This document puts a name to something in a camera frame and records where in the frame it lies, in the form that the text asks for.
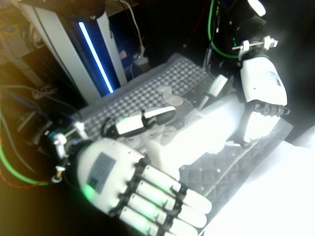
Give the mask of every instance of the robotic finger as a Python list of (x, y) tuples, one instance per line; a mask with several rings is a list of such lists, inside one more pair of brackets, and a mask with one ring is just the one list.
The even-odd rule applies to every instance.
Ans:
[(148, 236), (196, 236), (211, 210), (207, 199), (107, 138), (81, 152), (77, 177), (95, 207)]

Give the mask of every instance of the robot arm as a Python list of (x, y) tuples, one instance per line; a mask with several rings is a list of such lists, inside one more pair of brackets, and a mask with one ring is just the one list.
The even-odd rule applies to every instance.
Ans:
[(198, 235), (211, 203), (152, 167), (144, 156), (112, 139), (85, 148), (77, 177), (99, 210), (149, 236)]

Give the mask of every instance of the black and white checkered pattern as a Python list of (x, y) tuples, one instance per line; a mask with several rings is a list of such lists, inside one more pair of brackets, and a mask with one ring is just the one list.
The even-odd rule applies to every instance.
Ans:
[(86, 132), (93, 140), (97, 140), (100, 138), (101, 126), (108, 117), (120, 119), (149, 107), (168, 106), (162, 94), (156, 90), (159, 86), (170, 86), (173, 94), (182, 96), (208, 77), (202, 68), (187, 58), (180, 57), (161, 74), (144, 82), (115, 102), (104, 105), (104, 108), (93, 115), (91, 121), (86, 124)]

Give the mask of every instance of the green cable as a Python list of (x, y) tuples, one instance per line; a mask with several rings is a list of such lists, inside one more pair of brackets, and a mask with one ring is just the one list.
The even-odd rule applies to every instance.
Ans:
[[(215, 0), (212, 0), (210, 4), (209, 21), (208, 21), (208, 37), (210, 41), (211, 41), (211, 20), (212, 20), (212, 12), (213, 12), (214, 3), (215, 3)], [(219, 48), (216, 47), (213, 41), (211, 42), (211, 46), (221, 56), (224, 56), (226, 58), (233, 58), (233, 59), (238, 58), (238, 56), (230, 55), (230, 54), (222, 52)]]
[(2, 150), (2, 145), (0, 144), (0, 159), (3, 163), (3, 165), (7, 168), (7, 170), (13, 174), (16, 178), (18, 178), (21, 181), (24, 181), (26, 183), (29, 184), (38, 184), (39, 186), (44, 186), (44, 185), (48, 185), (49, 182), (41, 182), (41, 181), (37, 181), (37, 180), (33, 180), (30, 178), (25, 177), (24, 175), (20, 174), (19, 172), (17, 172), (11, 165), (10, 163), (7, 161), (5, 154)]

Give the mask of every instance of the back of robot hand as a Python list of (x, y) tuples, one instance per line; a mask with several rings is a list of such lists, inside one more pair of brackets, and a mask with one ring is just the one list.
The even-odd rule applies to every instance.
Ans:
[(78, 180), (99, 210), (148, 236), (197, 236), (211, 203), (144, 156), (115, 140), (102, 139), (78, 159)]

